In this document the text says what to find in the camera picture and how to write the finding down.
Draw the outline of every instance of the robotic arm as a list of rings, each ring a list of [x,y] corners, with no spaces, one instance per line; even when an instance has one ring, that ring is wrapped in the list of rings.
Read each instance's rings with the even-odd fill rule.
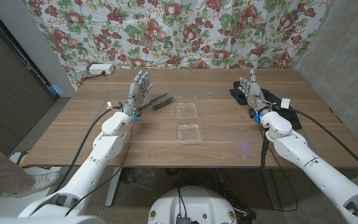
[[[144,98],[153,87],[147,77],[140,71],[129,87],[126,102],[121,111],[105,121],[102,131],[93,141],[93,150],[70,181],[59,191],[45,198],[33,202],[25,208],[19,217],[64,217],[69,209],[81,198],[94,190],[108,162],[115,158],[122,150],[129,123],[136,121],[137,114],[144,102]],[[84,213],[89,197],[82,200],[68,216]]]
[[[290,161],[316,184],[316,186],[336,206],[348,223],[358,223],[358,185],[353,183],[324,159],[315,154],[289,121],[277,112],[270,111],[264,95],[256,82],[254,69],[250,71],[250,81],[240,78],[239,89],[255,109],[264,128],[267,139],[274,143],[276,152]]]

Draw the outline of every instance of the floral curtain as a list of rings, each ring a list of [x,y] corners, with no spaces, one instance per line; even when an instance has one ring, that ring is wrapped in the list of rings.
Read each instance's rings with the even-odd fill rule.
[[[117,68],[290,68],[329,0],[22,0],[74,88]]]

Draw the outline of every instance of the wire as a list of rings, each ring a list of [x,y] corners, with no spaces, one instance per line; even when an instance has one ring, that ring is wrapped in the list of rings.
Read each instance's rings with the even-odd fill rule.
[[[179,198],[179,214],[178,214],[178,215],[181,216],[181,211],[180,211],[180,197],[178,197],[178,198]]]
[[[77,160],[78,156],[80,155],[80,152],[82,150],[82,147],[85,144],[86,139],[88,138],[88,136],[90,135],[91,130],[93,129],[93,126],[95,126],[95,124],[100,120],[100,118],[102,118],[106,113],[108,113],[109,111],[111,111],[111,109],[106,110],[105,112],[103,112],[101,115],[99,115],[91,124],[91,126],[89,127],[88,131],[86,132],[81,145],[79,146],[79,148],[77,149],[77,152],[75,153],[74,158],[71,160],[70,166],[68,167],[68,170],[66,171],[65,175],[63,176],[63,179],[59,182],[59,184],[57,185],[56,189],[53,191],[54,193],[56,191],[58,191],[60,189],[60,187],[62,186],[62,184],[64,183],[64,181],[66,180],[68,173],[70,173],[71,169],[74,166],[75,161]]]
[[[102,73],[100,75],[95,75],[95,76],[91,76],[91,77],[84,77],[84,80],[82,81],[83,83],[85,82],[85,80],[91,79],[91,78],[97,78],[97,77],[101,77],[103,75],[105,75],[106,72],[102,71]]]
[[[93,192],[97,191],[101,186],[103,186],[104,184],[106,184],[107,182],[109,182],[109,180],[111,180],[113,177],[115,177],[119,171],[122,169],[122,166],[125,163],[125,160],[128,156],[128,152],[129,152],[129,148],[131,146],[131,142],[132,142],[132,130],[134,129],[134,123],[132,123],[132,127],[131,127],[131,137],[129,138],[129,145],[128,145],[128,150],[127,153],[125,154],[124,160],[122,161],[121,166],[119,167],[119,169],[117,170],[117,172],[111,176],[109,179],[107,179],[106,181],[104,181],[101,185],[99,185],[98,187],[96,187],[94,190],[92,190],[91,192],[89,192],[88,194],[86,194],[84,197],[82,197],[79,201],[77,201],[70,209],[69,211],[67,211],[66,215],[67,216],[82,200],[84,200],[87,196],[91,195]]]
[[[320,124],[318,121],[313,119],[311,116],[305,114],[304,112],[298,111],[294,108],[290,108],[290,110],[293,110],[299,114],[302,114],[303,116],[309,118],[312,122],[316,123],[320,128],[322,128],[325,132],[327,132],[335,141],[337,141],[353,158],[355,158],[358,161],[358,156],[355,155],[341,140],[339,140],[332,132],[328,131],[322,124]]]
[[[225,198],[227,200],[231,200],[233,207],[239,206],[239,207],[243,208],[242,211],[246,211],[247,214],[249,214],[251,216],[254,214],[254,212],[253,211],[251,212],[246,206],[241,205],[240,200],[237,197],[235,197],[234,194],[224,184],[222,184],[220,181],[216,180],[211,174],[209,174],[207,172],[204,172],[202,170],[185,170],[185,172],[189,172],[189,174],[185,175],[183,179],[186,179],[188,175],[193,175],[195,177],[200,176],[200,177],[210,178],[212,180],[212,183],[213,183],[212,189],[214,190],[215,185],[217,185],[218,186],[218,192],[221,195],[225,195],[226,196]]]
[[[181,197],[180,188],[179,188],[179,187],[178,187],[178,194],[179,194],[179,199],[181,200],[181,202],[182,202],[182,204],[183,204],[183,208],[185,208],[185,217],[187,217],[186,206],[185,206],[185,203],[183,202],[183,198]]]
[[[261,127],[261,125],[260,125],[259,122],[258,122],[258,126],[259,126],[259,130],[260,130],[260,134],[261,134],[262,137],[264,138],[264,134],[263,134],[263,131],[262,131],[262,127]],[[298,209],[298,199],[297,199],[296,196],[295,196],[295,192],[294,192],[293,189],[292,189],[292,186],[291,186],[291,184],[290,184],[290,181],[288,180],[287,175],[285,175],[283,168],[281,167],[280,163],[278,162],[278,159],[276,158],[276,156],[274,155],[272,149],[270,148],[269,143],[267,143],[267,145],[268,145],[267,147],[268,147],[269,151],[272,153],[274,159],[276,160],[276,162],[277,162],[277,164],[278,164],[278,166],[279,166],[281,172],[283,173],[283,175],[284,175],[284,177],[285,177],[285,180],[286,180],[286,182],[287,182],[287,184],[288,184],[288,186],[289,186],[289,188],[290,188],[290,190],[291,190],[291,193],[292,193],[292,195],[293,195],[293,198],[295,199],[295,208],[294,208],[294,209],[291,209],[291,210],[281,210],[281,209],[274,209],[274,208],[264,208],[264,209],[273,210],[273,211],[278,211],[278,212],[293,212],[293,211],[295,211],[296,209]]]

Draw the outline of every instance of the concrete wall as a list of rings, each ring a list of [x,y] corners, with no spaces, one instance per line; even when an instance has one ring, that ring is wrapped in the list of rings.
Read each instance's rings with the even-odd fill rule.
[[[295,69],[358,138],[358,1],[330,2]]]
[[[71,97],[75,90],[57,56],[39,31],[21,0],[0,0],[0,19],[27,52],[56,92]]]
[[[358,138],[358,1],[330,2],[310,49],[295,69]],[[358,171],[341,172],[358,184]],[[345,223],[302,171],[287,175],[298,197],[298,210],[285,213],[287,223]]]

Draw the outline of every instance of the white connector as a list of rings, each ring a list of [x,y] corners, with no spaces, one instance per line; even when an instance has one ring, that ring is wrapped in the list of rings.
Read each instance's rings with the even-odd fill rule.
[[[105,75],[111,75],[114,71],[114,66],[111,64],[93,64],[90,66],[89,71],[92,75],[100,75],[103,71],[106,72]]]

